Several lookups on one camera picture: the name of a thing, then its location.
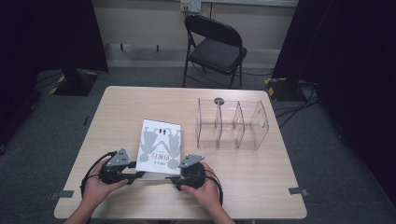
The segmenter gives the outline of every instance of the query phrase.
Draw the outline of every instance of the book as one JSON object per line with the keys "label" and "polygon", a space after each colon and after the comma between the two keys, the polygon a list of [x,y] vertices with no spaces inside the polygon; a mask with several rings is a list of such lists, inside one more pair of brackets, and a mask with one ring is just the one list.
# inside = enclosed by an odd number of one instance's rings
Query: book
{"label": "book", "polygon": [[180,144],[179,124],[144,119],[136,171],[180,175]]}

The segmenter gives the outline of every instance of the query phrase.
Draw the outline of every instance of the transparent plastic container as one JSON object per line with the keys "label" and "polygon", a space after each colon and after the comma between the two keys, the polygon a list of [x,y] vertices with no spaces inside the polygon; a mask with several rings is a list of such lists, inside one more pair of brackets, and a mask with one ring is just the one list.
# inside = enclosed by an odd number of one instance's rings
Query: transparent plastic container
{"label": "transparent plastic container", "polygon": [[198,99],[198,148],[258,149],[268,129],[261,101]]}

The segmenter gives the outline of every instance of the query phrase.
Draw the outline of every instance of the gray floor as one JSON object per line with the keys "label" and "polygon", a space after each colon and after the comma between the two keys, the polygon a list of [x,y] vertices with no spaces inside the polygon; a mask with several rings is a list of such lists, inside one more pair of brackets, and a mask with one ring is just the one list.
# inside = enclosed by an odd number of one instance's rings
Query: gray floor
{"label": "gray floor", "polygon": [[[158,54],[161,49],[163,57]],[[153,56],[132,61],[130,57],[136,57],[137,50],[141,50],[141,55]],[[63,189],[105,88],[181,86],[183,49],[173,54],[174,60],[166,56],[170,54],[164,53],[165,47],[160,47],[160,52],[156,52],[155,46],[124,46],[124,51],[119,46],[106,46],[110,72],[97,78],[87,97],[50,95],[58,71],[40,75],[37,88],[42,95],[36,109],[8,141],[7,153],[0,157],[0,223],[63,222],[53,216],[57,202],[49,200],[49,196]],[[275,63],[270,60],[261,63],[258,58],[274,59],[276,53],[269,52],[272,56],[263,53],[247,62],[244,71],[250,75],[244,75],[242,87],[234,85],[236,88],[265,90],[264,80],[268,78],[265,75],[271,73]],[[203,75],[192,67],[189,74],[207,83],[208,77],[224,81],[220,75]],[[191,79],[187,87],[208,88]],[[308,86],[302,88],[306,95],[312,90]],[[299,102],[272,104],[277,115],[301,105]],[[280,117],[278,124],[283,124],[289,115]],[[308,215],[302,220],[257,220],[256,223],[396,223],[395,208],[360,158],[339,140],[334,121],[320,103],[301,109],[282,126],[281,132],[299,186],[309,191],[304,197]]]}

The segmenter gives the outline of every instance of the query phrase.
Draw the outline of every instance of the human hand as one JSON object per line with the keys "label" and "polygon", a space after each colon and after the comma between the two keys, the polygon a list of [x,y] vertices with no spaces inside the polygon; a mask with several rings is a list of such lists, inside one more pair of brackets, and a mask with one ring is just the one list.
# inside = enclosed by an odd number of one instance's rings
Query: human hand
{"label": "human hand", "polygon": [[120,189],[128,183],[127,179],[114,184],[106,184],[102,182],[102,180],[99,179],[99,173],[106,162],[106,159],[100,161],[90,173],[90,177],[87,179],[87,183],[85,184],[84,195],[81,203],[97,207],[112,191]]}
{"label": "human hand", "polygon": [[[210,168],[206,162],[201,162],[201,164],[205,168],[206,176],[215,178],[213,175],[213,169]],[[214,206],[221,206],[219,201],[218,186],[211,179],[206,178],[205,183],[198,189],[186,185],[182,185],[180,188],[192,195],[198,204],[200,204],[206,210],[210,210]]]}

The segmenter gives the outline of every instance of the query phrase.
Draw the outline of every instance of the chair backrest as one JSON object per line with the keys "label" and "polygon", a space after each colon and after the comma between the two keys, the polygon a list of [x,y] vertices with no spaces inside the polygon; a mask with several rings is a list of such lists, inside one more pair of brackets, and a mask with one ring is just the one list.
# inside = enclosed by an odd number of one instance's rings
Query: chair backrest
{"label": "chair backrest", "polygon": [[184,20],[189,35],[191,32],[204,37],[242,47],[242,38],[233,27],[228,24],[209,19],[200,15],[190,15]]}

